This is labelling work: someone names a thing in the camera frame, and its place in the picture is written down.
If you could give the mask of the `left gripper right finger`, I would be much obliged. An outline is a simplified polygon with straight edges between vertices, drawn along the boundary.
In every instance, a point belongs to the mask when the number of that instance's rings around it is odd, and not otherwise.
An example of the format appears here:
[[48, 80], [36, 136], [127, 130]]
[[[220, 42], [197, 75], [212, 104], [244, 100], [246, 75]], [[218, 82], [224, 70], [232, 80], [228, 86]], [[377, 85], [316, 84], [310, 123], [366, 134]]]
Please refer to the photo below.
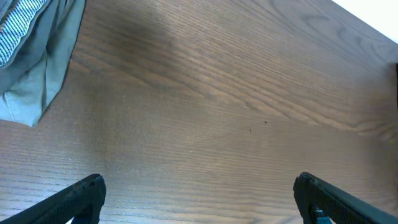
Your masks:
[[293, 191], [304, 224], [397, 223], [397, 217], [373, 207], [308, 172], [303, 172], [296, 177]]

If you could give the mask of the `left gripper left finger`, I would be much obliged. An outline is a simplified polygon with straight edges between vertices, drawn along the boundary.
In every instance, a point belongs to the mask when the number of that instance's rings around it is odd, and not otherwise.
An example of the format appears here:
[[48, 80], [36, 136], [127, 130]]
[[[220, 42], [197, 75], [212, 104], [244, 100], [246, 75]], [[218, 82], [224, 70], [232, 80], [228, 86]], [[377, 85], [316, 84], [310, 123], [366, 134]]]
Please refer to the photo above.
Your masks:
[[91, 174], [51, 197], [21, 211], [1, 224], [97, 224], [106, 198], [106, 185], [100, 174]]

